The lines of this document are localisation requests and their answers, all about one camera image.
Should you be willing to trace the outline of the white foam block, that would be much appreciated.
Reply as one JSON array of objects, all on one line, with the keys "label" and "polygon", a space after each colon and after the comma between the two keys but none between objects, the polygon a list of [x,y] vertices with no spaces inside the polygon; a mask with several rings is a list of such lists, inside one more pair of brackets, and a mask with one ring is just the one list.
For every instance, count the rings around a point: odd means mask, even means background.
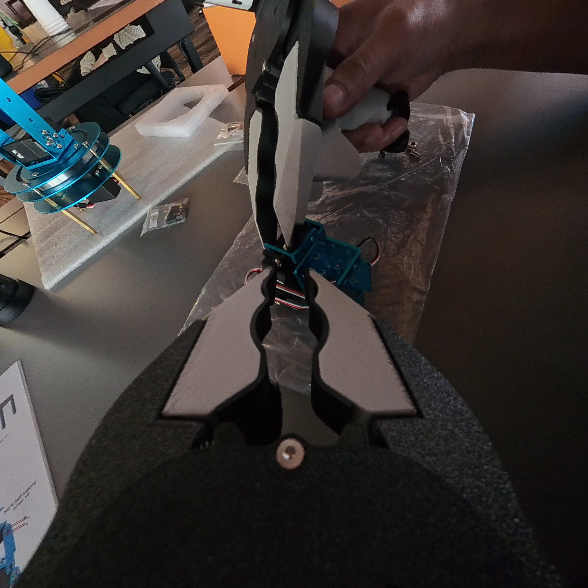
[{"label": "white foam block", "polygon": [[229,95],[223,84],[177,87],[136,124],[142,136],[189,137]]}]

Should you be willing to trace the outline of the orange cardboard box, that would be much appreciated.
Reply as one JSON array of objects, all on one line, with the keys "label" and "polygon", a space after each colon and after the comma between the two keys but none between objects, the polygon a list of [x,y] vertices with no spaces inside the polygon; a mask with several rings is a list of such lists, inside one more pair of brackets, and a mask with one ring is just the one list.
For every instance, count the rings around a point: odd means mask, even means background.
[{"label": "orange cardboard box", "polygon": [[204,1],[203,13],[232,75],[245,75],[255,25],[254,1]]}]

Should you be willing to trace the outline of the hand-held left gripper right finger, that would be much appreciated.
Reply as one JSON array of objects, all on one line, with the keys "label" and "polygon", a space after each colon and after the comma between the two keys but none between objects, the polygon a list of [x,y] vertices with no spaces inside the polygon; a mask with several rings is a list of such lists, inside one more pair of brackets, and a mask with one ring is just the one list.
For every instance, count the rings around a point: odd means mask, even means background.
[{"label": "hand-held left gripper right finger", "polygon": [[309,327],[317,339],[311,401],[319,417],[412,417],[417,409],[374,317],[307,271]]}]

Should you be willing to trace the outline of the white instruction manual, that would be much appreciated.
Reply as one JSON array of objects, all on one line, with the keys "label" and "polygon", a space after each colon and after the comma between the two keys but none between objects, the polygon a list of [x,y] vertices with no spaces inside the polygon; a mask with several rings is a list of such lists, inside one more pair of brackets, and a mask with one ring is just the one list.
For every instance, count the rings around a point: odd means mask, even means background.
[{"label": "white instruction manual", "polygon": [[58,506],[21,362],[1,375],[1,587],[12,587]]}]

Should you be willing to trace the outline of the person's right hand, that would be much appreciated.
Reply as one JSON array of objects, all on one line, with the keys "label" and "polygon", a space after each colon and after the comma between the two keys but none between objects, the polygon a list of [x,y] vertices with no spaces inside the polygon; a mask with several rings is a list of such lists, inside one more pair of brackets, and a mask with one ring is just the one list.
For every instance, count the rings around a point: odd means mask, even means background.
[{"label": "person's right hand", "polygon": [[465,1],[353,1],[339,9],[323,114],[347,114],[372,87],[415,99],[456,68]]}]

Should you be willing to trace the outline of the white foam sheet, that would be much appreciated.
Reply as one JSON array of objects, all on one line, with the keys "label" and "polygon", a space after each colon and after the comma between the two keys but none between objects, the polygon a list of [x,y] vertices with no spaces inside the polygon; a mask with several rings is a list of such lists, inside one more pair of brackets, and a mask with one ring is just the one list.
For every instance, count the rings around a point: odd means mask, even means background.
[{"label": "white foam sheet", "polygon": [[242,146],[219,145],[215,141],[222,124],[244,116],[244,103],[237,91],[230,93],[220,107],[187,138],[142,136],[137,115],[111,137],[122,153],[118,171],[140,195],[136,199],[125,189],[109,202],[99,203],[90,211],[77,214],[96,231],[92,235],[63,213],[48,215],[24,205],[32,236],[42,286],[53,288],[69,273],[98,253],[111,240],[143,220],[147,211],[161,203],[228,151],[237,151],[243,160]]}]

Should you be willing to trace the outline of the blue perforated metal bracket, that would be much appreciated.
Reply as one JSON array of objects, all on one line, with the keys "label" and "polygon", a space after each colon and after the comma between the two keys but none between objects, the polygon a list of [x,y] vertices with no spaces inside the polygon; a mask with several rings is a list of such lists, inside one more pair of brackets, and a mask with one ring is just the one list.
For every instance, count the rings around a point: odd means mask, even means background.
[{"label": "blue perforated metal bracket", "polygon": [[322,224],[306,219],[304,239],[293,252],[293,271],[305,287],[305,270],[312,269],[357,303],[371,291],[371,263],[362,259],[359,247],[327,236]]}]

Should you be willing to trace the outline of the pile of clear screw bags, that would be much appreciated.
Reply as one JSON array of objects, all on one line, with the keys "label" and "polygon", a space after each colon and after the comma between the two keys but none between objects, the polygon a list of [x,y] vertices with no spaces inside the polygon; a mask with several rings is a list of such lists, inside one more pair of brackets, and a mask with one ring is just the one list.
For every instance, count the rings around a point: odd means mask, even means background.
[{"label": "pile of clear screw bags", "polygon": [[235,151],[244,153],[244,123],[229,122],[222,125],[214,146],[227,152]]}]

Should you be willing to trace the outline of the black table frame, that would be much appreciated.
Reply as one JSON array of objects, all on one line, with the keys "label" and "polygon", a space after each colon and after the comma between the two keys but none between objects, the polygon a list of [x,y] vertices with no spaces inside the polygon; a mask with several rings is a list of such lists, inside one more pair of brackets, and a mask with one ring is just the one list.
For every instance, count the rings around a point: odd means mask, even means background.
[{"label": "black table frame", "polygon": [[189,35],[194,28],[182,2],[130,2],[75,36],[66,45],[55,49],[53,53],[11,77],[8,84],[15,92],[21,94],[142,17],[147,23],[147,31],[151,33],[149,36],[127,49],[113,62],[100,66],[73,89],[67,90],[60,97],[40,108],[41,116],[57,122],[174,44],[189,43]]}]

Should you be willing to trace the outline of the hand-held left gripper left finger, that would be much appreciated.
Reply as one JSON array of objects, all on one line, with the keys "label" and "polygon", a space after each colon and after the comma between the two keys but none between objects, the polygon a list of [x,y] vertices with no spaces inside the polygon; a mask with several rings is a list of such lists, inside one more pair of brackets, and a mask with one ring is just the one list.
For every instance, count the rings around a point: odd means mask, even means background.
[{"label": "hand-held left gripper left finger", "polygon": [[262,342],[275,285],[274,270],[264,269],[210,312],[163,416],[209,418],[242,398],[264,404],[270,382]]}]

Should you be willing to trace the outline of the blue acrylic round robot base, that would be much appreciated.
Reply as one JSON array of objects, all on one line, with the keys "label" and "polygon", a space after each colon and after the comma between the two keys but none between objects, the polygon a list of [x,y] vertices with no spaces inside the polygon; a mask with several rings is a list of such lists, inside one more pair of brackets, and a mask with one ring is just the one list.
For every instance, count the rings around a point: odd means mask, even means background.
[{"label": "blue acrylic round robot base", "polygon": [[55,130],[3,80],[1,111],[26,132],[16,139],[1,131],[1,158],[14,165],[8,192],[44,215],[118,197],[121,151],[97,123]]}]

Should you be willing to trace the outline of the large clear plastic bag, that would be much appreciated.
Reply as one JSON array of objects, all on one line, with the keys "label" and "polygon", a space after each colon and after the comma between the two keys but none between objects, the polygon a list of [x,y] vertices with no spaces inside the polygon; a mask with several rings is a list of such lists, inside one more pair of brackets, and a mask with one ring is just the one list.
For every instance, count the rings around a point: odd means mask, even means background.
[{"label": "large clear plastic bag", "polygon": [[[412,104],[410,140],[420,157],[362,155],[362,171],[348,182],[323,184],[310,202],[309,217],[327,234],[357,244],[375,238],[381,247],[371,270],[363,306],[413,342],[439,254],[450,206],[469,146],[474,113],[431,104]],[[194,320],[244,285],[246,272],[261,265],[262,246],[251,217],[224,255],[190,312]],[[271,381],[310,394],[316,339],[308,311],[283,305],[271,309],[272,329],[263,341]]]}]

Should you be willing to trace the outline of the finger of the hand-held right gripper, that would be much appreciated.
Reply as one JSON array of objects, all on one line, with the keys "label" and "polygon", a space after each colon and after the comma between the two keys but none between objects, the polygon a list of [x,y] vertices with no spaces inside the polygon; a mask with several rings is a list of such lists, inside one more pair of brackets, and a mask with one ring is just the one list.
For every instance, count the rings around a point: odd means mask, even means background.
[{"label": "finger of the hand-held right gripper", "polygon": [[274,109],[257,109],[249,121],[248,182],[254,221],[262,244],[275,245],[277,121]]},{"label": "finger of the hand-held right gripper", "polygon": [[296,111],[299,42],[287,55],[275,92],[277,144],[273,207],[286,246],[292,246],[296,224],[304,222],[313,182],[320,127]]}]

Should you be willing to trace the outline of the zip bag with black parts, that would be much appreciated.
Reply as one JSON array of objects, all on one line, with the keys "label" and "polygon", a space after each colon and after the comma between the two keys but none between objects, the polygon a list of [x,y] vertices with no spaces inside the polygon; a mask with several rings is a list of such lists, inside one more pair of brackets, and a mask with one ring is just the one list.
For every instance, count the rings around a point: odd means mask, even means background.
[{"label": "zip bag with black parts", "polygon": [[186,221],[188,198],[159,205],[152,208],[146,215],[141,237],[156,229],[166,228]]}]

